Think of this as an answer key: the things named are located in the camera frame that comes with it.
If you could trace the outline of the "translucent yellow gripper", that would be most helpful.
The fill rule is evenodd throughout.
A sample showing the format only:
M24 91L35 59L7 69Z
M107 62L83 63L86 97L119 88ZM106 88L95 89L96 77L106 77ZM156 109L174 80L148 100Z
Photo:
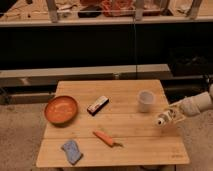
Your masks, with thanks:
M183 111L180 109L180 103L175 102L168 106L167 110L169 111L169 115L172 123L178 123L185 119Z

